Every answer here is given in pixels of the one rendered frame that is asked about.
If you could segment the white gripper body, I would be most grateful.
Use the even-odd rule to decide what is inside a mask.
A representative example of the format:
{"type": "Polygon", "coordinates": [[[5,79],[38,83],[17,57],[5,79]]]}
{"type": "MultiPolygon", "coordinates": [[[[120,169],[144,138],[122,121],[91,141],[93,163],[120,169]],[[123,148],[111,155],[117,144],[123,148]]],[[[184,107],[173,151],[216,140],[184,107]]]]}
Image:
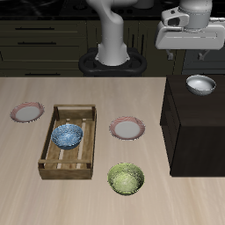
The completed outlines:
{"type": "Polygon", "coordinates": [[[157,26],[157,49],[204,49],[219,50],[225,42],[225,26],[209,23],[204,28],[187,28],[188,17],[164,18],[157,26]]]}

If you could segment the white bowl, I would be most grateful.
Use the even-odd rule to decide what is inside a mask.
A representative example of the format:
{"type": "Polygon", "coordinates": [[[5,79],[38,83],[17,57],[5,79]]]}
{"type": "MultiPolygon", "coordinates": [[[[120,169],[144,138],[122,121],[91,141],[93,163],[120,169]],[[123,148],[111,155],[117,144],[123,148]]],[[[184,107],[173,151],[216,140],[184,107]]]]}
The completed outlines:
{"type": "Polygon", "coordinates": [[[185,84],[187,90],[198,96],[209,95],[216,88],[216,82],[212,78],[203,75],[189,76],[186,78],[185,84]]]}

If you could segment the pink rimmed white plate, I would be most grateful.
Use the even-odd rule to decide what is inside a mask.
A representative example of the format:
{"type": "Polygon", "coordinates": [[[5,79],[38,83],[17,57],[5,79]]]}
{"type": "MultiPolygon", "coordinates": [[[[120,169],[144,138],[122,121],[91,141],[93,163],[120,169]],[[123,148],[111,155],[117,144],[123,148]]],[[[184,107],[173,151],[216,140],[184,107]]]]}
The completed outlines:
{"type": "Polygon", "coordinates": [[[111,122],[109,131],[120,140],[133,141],[145,133],[145,124],[135,117],[122,116],[111,122]]]}
{"type": "Polygon", "coordinates": [[[45,107],[39,102],[25,102],[15,106],[10,117],[14,122],[30,123],[36,121],[45,112],[45,107]]]}

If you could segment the blue bowl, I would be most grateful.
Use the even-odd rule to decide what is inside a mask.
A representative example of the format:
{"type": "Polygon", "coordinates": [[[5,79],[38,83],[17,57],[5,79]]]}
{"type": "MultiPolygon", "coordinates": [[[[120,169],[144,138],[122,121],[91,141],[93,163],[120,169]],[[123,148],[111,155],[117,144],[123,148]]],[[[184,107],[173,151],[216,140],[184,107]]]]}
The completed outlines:
{"type": "Polygon", "coordinates": [[[71,150],[76,148],[83,139],[83,130],[75,124],[57,127],[51,134],[52,142],[59,148],[71,150]]]}

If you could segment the green bowl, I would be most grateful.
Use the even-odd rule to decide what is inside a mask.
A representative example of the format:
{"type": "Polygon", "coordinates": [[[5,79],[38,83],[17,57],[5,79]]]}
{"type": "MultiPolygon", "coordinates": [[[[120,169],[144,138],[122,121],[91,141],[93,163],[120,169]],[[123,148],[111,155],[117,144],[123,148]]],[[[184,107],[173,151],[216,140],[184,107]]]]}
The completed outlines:
{"type": "Polygon", "coordinates": [[[142,188],[145,176],[133,163],[118,163],[108,171],[107,182],[116,193],[129,196],[142,188]]]}

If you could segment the dark wooden cabinet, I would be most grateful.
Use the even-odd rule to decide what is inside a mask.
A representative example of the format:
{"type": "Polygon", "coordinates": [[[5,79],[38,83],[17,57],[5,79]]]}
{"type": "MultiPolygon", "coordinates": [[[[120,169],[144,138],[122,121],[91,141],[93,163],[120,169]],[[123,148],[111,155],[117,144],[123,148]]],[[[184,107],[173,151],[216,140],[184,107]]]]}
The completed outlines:
{"type": "Polygon", "coordinates": [[[166,77],[160,126],[173,177],[225,177],[225,76],[210,77],[215,90],[203,97],[186,75],[166,77]]]}

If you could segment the wooden slat tray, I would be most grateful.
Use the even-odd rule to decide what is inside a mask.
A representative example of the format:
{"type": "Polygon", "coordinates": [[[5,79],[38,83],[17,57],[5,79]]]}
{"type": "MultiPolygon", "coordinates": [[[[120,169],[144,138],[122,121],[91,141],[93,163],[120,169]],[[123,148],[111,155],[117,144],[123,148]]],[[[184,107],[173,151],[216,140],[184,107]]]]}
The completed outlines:
{"type": "Polygon", "coordinates": [[[38,161],[42,179],[91,179],[93,173],[97,110],[95,105],[54,105],[45,144],[38,161]],[[51,141],[53,130],[66,123],[83,128],[81,143],[62,150],[51,141]]]}

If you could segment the dark kitchen cupboards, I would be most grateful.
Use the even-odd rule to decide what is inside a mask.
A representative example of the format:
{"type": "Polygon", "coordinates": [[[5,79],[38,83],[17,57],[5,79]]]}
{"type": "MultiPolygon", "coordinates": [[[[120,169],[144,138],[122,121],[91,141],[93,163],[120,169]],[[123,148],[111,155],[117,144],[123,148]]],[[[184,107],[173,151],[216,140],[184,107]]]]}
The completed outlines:
{"type": "MultiPolygon", "coordinates": [[[[184,49],[155,46],[156,27],[163,11],[180,0],[155,0],[149,9],[116,6],[123,19],[123,41],[147,61],[141,76],[178,75],[184,49]]],[[[84,76],[80,58],[102,41],[99,15],[86,0],[0,0],[0,76],[84,76]]]]}

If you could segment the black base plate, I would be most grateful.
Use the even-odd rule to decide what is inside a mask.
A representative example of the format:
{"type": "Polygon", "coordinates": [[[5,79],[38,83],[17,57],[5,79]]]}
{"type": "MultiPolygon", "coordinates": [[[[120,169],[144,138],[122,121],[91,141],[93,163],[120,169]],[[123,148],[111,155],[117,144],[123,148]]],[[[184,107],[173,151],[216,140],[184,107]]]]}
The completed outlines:
{"type": "Polygon", "coordinates": [[[86,77],[140,77],[147,68],[146,59],[134,47],[127,49],[129,61],[119,66],[106,66],[95,59],[98,49],[91,47],[78,63],[86,77]]]}

